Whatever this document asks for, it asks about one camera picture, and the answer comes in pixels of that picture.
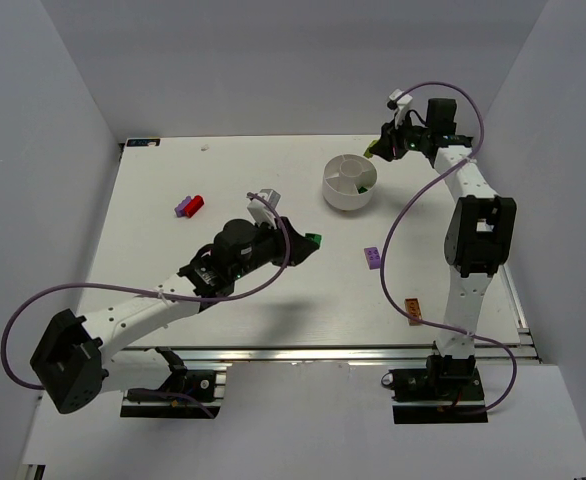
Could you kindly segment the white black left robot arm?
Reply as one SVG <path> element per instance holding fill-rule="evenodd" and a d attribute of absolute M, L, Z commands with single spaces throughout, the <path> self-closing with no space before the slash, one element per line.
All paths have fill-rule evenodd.
<path fill-rule="evenodd" d="M 69 309 L 54 315 L 30 365 L 57 411 L 74 413 L 109 391 L 186 392 L 186 366 L 170 349 L 131 352 L 129 346 L 232 296 L 236 282 L 262 266 L 297 266 L 319 249 L 319 235 L 301 235 L 289 219 L 282 222 L 273 227 L 230 220 L 151 296 L 80 316 Z"/>

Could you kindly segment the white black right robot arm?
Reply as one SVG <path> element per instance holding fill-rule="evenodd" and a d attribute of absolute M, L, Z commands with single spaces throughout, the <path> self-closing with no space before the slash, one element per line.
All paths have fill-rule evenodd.
<path fill-rule="evenodd" d="M 422 153 L 455 203 L 444 239 L 450 267 L 444 328 L 435 341 L 435 353 L 427 359 L 427 371 L 435 378 L 467 379 L 475 369 L 472 335 L 485 293 L 508 259 L 517 205 L 484 179 L 473 161 L 473 139 L 456 133 L 455 100 L 429 100 L 420 125 L 410 118 L 411 102 L 412 97 L 399 90 L 389 97 L 394 119 L 383 125 L 381 146 L 374 154 L 392 161 L 410 151 Z"/>

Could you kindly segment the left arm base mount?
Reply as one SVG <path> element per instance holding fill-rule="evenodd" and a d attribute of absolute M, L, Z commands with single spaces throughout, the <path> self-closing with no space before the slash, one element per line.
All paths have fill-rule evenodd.
<path fill-rule="evenodd" d="M 125 392 L 121 418 L 214 420 L 221 408 L 218 389 L 220 373 L 212 369 L 189 368 L 168 347 L 155 353 L 168 368 L 163 382 L 156 387 L 136 387 Z"/>

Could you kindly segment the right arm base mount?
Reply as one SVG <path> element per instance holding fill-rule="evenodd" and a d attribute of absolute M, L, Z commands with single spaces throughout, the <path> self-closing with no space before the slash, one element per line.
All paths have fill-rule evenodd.
<path fill-rule="evenodd" d="M 432 354 L 421 368 L 396 368 L 381 386 L 392 392 L 396 425 L 482 424 L 488 421 L 485 395 L 469 356 L 455 359 Z"/>

